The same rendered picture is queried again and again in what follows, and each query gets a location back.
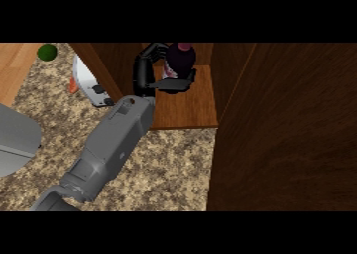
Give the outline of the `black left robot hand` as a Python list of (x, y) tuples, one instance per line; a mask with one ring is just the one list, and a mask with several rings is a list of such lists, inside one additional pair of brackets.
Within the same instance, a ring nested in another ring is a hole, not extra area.
[(155, 80), (152, 64), (158, 60), (166, 60), (169, 46), (170, 45), (164, 43), (151, 43), (135, 58), (133, 91), (136, 96), (154, 97), (155, 90), (169, 94), (176, 94), (179, 92), (186, 92), (191, 89), (197, 76), (195, 66), (188, 79), (161, 77), (160, 80)]

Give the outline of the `dark wine bottle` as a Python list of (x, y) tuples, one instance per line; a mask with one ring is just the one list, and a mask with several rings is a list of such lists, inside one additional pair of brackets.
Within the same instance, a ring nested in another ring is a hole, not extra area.
[(188, 79), (197, 62), (197, 52), (191, 43), (169, 46), (163, 66), (163, 78)]

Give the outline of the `brown wooden cabinet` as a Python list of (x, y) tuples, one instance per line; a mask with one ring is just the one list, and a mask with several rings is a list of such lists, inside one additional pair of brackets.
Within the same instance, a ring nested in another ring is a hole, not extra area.
[[(71, 43), (114, 101), (133, 94), (135, 57), (146, 43)], [(155, 92), (152, 129), (216, 128), (220, 125), (253, 43), (195, 43), (197, 77), (186, 92)]]

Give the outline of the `brown wooden cabinet door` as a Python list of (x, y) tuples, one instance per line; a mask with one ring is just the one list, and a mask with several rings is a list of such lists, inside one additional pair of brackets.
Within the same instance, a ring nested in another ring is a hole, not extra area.
[(217, 131), (211, 210), (357, 210), (357, 43), (259, 44)]

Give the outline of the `white appliance with black knobs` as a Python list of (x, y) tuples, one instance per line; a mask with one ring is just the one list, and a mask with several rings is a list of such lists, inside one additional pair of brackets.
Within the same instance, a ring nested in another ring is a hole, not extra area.
[(83, 59), (80, 56), (76, 56), (70, 93), (76, 94), (78, 91), (84, 93), (95, 107), (114, 105), (114, 101), (102, 88)]

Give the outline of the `green round fruit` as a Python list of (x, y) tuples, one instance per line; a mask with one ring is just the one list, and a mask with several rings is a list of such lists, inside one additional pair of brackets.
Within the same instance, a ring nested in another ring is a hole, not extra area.
[(43, 44), (37, 50), (37, 56), (42, 61), (49, 62), (58, 56), (58, 48), (52, 44)]

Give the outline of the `pale grey rounded object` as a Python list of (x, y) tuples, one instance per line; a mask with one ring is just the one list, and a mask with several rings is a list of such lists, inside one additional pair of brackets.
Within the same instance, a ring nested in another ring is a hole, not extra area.
[(0, 103), (0, 177), (14, 174), (25, 166), (40, 145), (39, 123)]

